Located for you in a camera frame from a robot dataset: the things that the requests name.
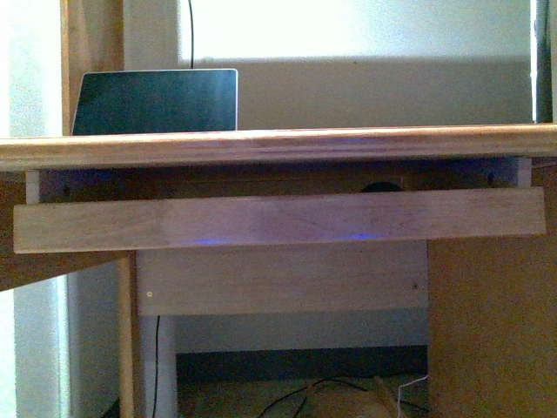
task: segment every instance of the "black cable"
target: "black cable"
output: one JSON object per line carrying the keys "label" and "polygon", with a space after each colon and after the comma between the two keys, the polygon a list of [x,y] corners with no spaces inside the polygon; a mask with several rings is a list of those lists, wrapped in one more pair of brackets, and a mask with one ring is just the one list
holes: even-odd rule
{"label": "black cable", "polygon": [[158,328],[160,326],[160,315],[157,317],[157,330],[155,331],[155,395],[153,396],[153,416],[157,413],[157,392],[158,392]]}
{"label": "black cable", "polygon": [[282,402],[284,399],[290,398],[291,396],[294,396],[295,394],[299,394],[300,392],[305,391],[306,389],[309,388],[309,385],[304,386],[303,388],[294,390],[293,392],[291,392],[290,394],[285,394],[284,396],[282,396],[281,398],[278,398],[276,401],[271,402],[262,412],[261,414],[258,415],[258,418],[263,418],[265,416],[265,414],[267,413],[267,411],[269,411],[272,407],[274,407],[275,405],[277,405],[278,403]]}
{"label": "black cable", "polygon": [[193,7],[191,7],[191,0],[188,0],[188,5],[190,6],[190,28],[191,28],[191,58],[190,58],[190,68],[193,70],[193,40],[194,40],[194,36],[193,36]]}
{"label": "black cable", "polygon": [[427,413],[429,412],[429,409],[421,407],[420,405],[416,405],[415,403],[411,403],[411,402],[407,402],[407,401],[400,401],[400,403],[404,403],[408,407],[418,409],[421,412],[427,412]]}
{"label": "black cable", "polygon": [[307,396],[304,398],[302,403],[299,404],[299,407],[298,409],[296,409],[296,412],[294,413],[294,416],[292,418],[298,418],[299,413],[302,412],[302,409],[304,409],[306,403],[307,403]]}
{"label": "black cable", "polygon": [[336,383],[342,383],[343,385],[347,385],[351,388],[361,390],[362,392],[369,392],[369,389],[366,389],[363,386],[354,385],[353,383],[351,383],[349,381],[342,381],[341,379],[338,379],[336,377],[332,377],[330,379],[327,379],[327,381],[334,381]]}
{"label": "black cable", "polygon": [[[395,373],[395,374],[389,374],[388,376],[396,376],[396,375],[400,375],[400,374],[406,374],[406,373],[404,373],[404,372],[402,372],[402,373]],[[277,400],[275,400],[275,401],[271,402],[269,405],[267,405],[267,406],[265,407],[265,409],[263,409],[263,411],[261,412],[261,414],[258,415],[257,418],[263,418],[263,417],[265,416],[265,414],[266,414],[267,412],[269,412],[269,410],[271,410],[275,405],[277,405],[278,403],[284,401],[285,399],[288,399],[288,398],[290,398],[291,396],[294,396],[295,394],[299,394],[300,392],[304,392],[304,391],[307,390],[308,388],[314,388],[314,387],[320,385],[321,383],[325,383],[325,382],[328,382],[328,381],[332,381],[332,382],[335,382],[335,383],[340,383],[340,384],[343,384],[343,385],[347,385],[347,386],[349,386],[350,388],[358,389],[358,390],[361,390],[361,391],[363,391],[363,392],[369,392],[369,389],[364,388],[364,387],[359,386],[359,385],[355,385],[355,384],[353,384],[353,383],[351,383],[351,382],[349,382],[349,381],[343,381],[343,380],[341,380],[342,378],[350,379],[349,376],[333,376],[333,377],[326,377],[326,378],[320,379],[320,380],[318,380],[318,381],[316,381],[316,382],[314,382],[314,383],[312,383],[312,384],[310,384],[310,385],[305,385],[305,386],[303,386],[302,388],[296,389],[296,390],[292,391],[292,392],[289,393],[289,394],[285,394],[284,396],[281,396],[281,397],[278,398]],[[298,409],[296,410],[296,413],[295,413],[295,415],[293,416],[293,418],[297,418],[297,417],[298,417],[299,413],[300,413],[301,410],[303,409],[303,407],[304,407],[304,405],[305,405],[306,402],[307,402],[307,396],[305,397],[305,399],[302,401],[302,403],[300,404],[300,406],[299,406]],[[407,406],[409,406],[409,407],[416,408],[416,409],[418,409],[418,410],[420,410],[420,411],[429,412],[429,410],[428,410],[427,408],[421,407],[420,405],[416,405],[416,404],[414,404],[414,403],[407,402],[407,401],[400,401],[400,402],[401,402],[401,403],[404,403],[405,405],[407,405]]]}

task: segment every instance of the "wire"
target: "wire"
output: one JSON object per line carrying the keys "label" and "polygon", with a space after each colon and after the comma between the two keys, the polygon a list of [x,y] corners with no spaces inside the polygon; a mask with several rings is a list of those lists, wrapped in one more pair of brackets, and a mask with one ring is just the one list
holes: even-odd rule
{"label": "wire", "polygon": [[155,394],[153,396],[153,415],[157,414],[157,392],[158,392],[158,328],[160,326],[160,315],[157,317],[157,330],[155,331]]}
{"label": "wire", "polygon": [[400,403],[401,403],[400,398],[402,398],[402,388],[412,386],[413,384],[418,383],[419,381],[424,381],[428,377],[429,377],[429,374],[426,374],[424,377],[420,377],[419,379],[416,379],[415,381],[409,381],[408,383],[405,383],[404,385],[399,386],[399,396],[397,397],[397,418],[400,418],[402,416],[402,409],[400,408]]}
{"label": "wire", "polygon": [[195,57],[193,54],[193,47],[194,47],[194,32],[193,32],[193,7],[191,6],[191,0],[188,0],[188,5],[190,6],[190,28],[191,28],[191,54],[190,54],[190,68],[193,70],[193,58]]}
{"label": "wire", "polygon": [[307,396],[304,398],[302,403],[299,404],[299,407],[298,409],[296,409],[296,412],[294,413],[294,416],[292,418],[298,418],[299,413],[302,412],[302,409],[304,409],[306,403],[307,403]]}
{"label": "wire", "polygon": [[426,412],[426,413],[429,412],[429,409],[421,407],[420,405],[416,405],[415,403],[411,403],[411,402],[407,402],[407,401],[400,401],[400,403],[403,404],[403,405],[407,405],[408,407],[418,409],[421,412]]}
{"label": "wire", "polygon": [[267,413],[267,411],[269,411],[272,407],[274,407],[275,405],[277,405],[278,403],[282,402],[284,399],[290,398],[291,396],[294,396],[295,394],[299,394],[300,392],[304,392],[306,389],[309,388],[309,385],[304,386],[303,388],[294,390],[293,392],[291,392],[290,394],[285,394],[283,397],[278,398],[276,401],[271,402],[262,412],[261,414],[258,415],[258,418],[263,418],[265,416],[265,414]]}
{"label": "wire", "polygon": [[351,383],[349,381],[342,381],[341,379],[338,379],[336,377],[332,377],[330,379],[327,379],[326,381],[334,381],[336,383],[342,383],[343,385],[347,385],[350,388],[358,389],[358,390],[361,390],[362,392],[369,392],[369,389],[366,389],[362,386],[354,385],[353,383]]}

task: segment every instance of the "wooden leg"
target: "wooden leg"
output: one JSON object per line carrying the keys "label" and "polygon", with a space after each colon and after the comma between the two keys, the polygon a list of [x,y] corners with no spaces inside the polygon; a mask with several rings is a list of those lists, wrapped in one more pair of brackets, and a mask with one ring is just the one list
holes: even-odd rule
{"label": "wooden leg", "polygon": [[144,416],[140,358],[136,255],[118,261],[118,328],[120,345],[120,416]]}

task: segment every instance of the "dark hole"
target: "dark hole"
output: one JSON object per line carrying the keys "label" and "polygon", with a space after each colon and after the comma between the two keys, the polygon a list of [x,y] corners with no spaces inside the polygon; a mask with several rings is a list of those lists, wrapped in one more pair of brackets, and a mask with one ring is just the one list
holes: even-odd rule
{"label": "dark hole", "polygon": [[389,183],[388,181],[378,181],[371,183],[361,190],[362,193],[377,193],[377,192],[402,192],[399,185]]}

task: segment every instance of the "cable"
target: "cable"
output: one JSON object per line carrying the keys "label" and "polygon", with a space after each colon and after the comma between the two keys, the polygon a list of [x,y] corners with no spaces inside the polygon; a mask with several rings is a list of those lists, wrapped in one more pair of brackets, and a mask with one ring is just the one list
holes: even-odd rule
{"label": "cable", "polygon": [[157,330],[155,331],[155,395],[153,396],[153,415],[157,414],[157,391],[158,391],[158,328],[160,326],[160,315],[157,317]]}
{"label": "cable", "polygon": [[302,409],[304,409],[306,403],[307,403],[307,396],[304,398],[302,403],[299,404],[299,407],[298,409],[296,409],[296,412],[294,413],[294,416],[292,418],[298,418],[299,413],[302,412]]}
{"label": "cable", "polygon": [[190,54],[190,68],[193,70],[193,46],[194,46],[194,36],[193,36],[193,7],[191,6],[191,0],[188,0],[188,5],[190,6],[190,28],[191,28],[191,54]]}
{"label": "cable", "polygon": [[[263,409],[263,411],[261,411],[261,413],[258,415],[257,418],[263,418],[263,417],[265,416],[265,414],[266,414],[267,412],[269,412],[275,405],[279,404],[280,402],[284,401],[285,399],[288,399],[288,398],[290,398],[291,396],[294,396],[295,394],[299,394],[300,392],[304,392],[304,391],[307,390],[308,388],[315,388],[316,386],[318,386],[318,385],[320,385],[320,384],[322,384],[322,383],[326,383],[326,382],[328,382],[328,381],[332,381],[332,382],[334,382],[334,383],[340,383],[340,384],[342,384],[342,385],[346,385],[346,386],[348,386],[348,387],[350,387],[350,388],[354,388],[354,389],[357,389],[357,390],[361,390],[361,391],[363,391],[363,392],[369,392],[369,389],[367,389],[367,388],[364,388],[364,387],[359,386],[359,385],[355,385],[355,384],[353,384],[353,383],[351,383],[351,382],[349,382],[349,381],[343,381],[343,380],[341,380],[341,379],[343,379],[343,378],[349,379],[348,376],[333,376],[333,377],[326,377],[326,378],[324,378],[324,379],[320,379],[320,380],[318,380],[318,381],[315,381],[315,382],[312,383],[312,384],[305,385],[305,386],[303,386],[302,388],[296,389],[296,390],[290,392],[289,394],[285,394],[284,396],[281,396],[281,397],[278,398],[277,400],[275,400],[275,401],[271,402],[269,405],[267,405],[267,406],[265,407],[265,409]],[[411,402],[402,401],[402,400],[400,399],[400,397],[401,397],[401,391],[400,391],[401,388],[404,388],[404,387],[406,387],[406,386],[410,386],[410,385],[412,385],[412,384],[414,384],[414,383],[416,383],[416,382],[418,382],[418,381],[424,381],[425,379],[427,379],[427,376],[426,376],[426,377],[422,377],[422,378],[417,379],[417,380],[415,380],[415,381],[411,381],[411,382],[409,382],[409,383],[406,383],[406,384],[404,384],[404,385],[399,386],[399,398],[398,398],[398,400],[397,400],[397,405],[398,405],[398,409],[399,409],[399,416],[397,416],[397,418],[400,418],[400,413],[401,413],[400,404],[402,404],[402,403],[404,403],[405,405],[407,405],[407,406],[409,406],[409,407],[416,408],[416,409],[418,409],[418,410],[420,410],[420,411],[428,412],[428,409],[427,409],[427,408],[421,407],[420,405],[416,405],[416,404],[411,403]],[[306,403],[307,403],[307,396],[304,398],[304,400],[302,401],[302,403],[299,405],[298,409],[296,410],[296,412],[295,412],[295,414],[294,414],[294,416],[293,416],[292,418],[297,418],[297,417],[299,416],[299,413],[302,411],[302,409],[304,408],[304,405],[305,405]]]}
{"label": "cable", "polygon": [[416,405],[415,403],[407,402],[407,401],[400,401],[401,404],[407,405],[408,407],[418,409],[421,412],[429,413],[429,409],[421,407],[420,405]]}
{"label": "cable", "polygon": [[418,383],[419,381],[424,381],[428,377],[429,377],[429,374],[426,374],[424,377],[420,377],[419,379],[416,379],[415,381],[409,381],[408,383],[405,383],[404,385],[399,386],[399,396],[397,397],[397,418],[400,418],[402,416],[402,409],[400,408],[400,403],[401,403],[400,398],[402,398],[402,388],[412,386],[414,383]]}
{"label": "cable", "polygon": [[272,407],[274,407],[275,405],[277,405],[278,403],[280,403],[281,401],[283,401],[284,399],[290,398],[291,396],[294,396],[295,394],[299,394],[300,392],[305,391],[306,389],[309,388],[309,385],[304,386],[303,388],[294,390],[293,392],[291,392],[290,394],[285,394],[283,397],[278,398],[276,401],[271,402],[262,412],[261,414],[258,415],[258,418],[263,418],[265,416],[265,414],[267,413],[267,411],[269,411]]}
{"label": "cable", "polygon": [[350,388],[358,389],[358,390],[361,390],[362,392],[369,392],[369,389],[366,389],[362,386],[354,385],[353,383],[351,383],[349,381],[342,381],[341,379],[336,378],[336,377],[332,377],[330,379],[327,379],[326,381],[334,381],[336,383],[342,383],[343,385],[347,385]]}

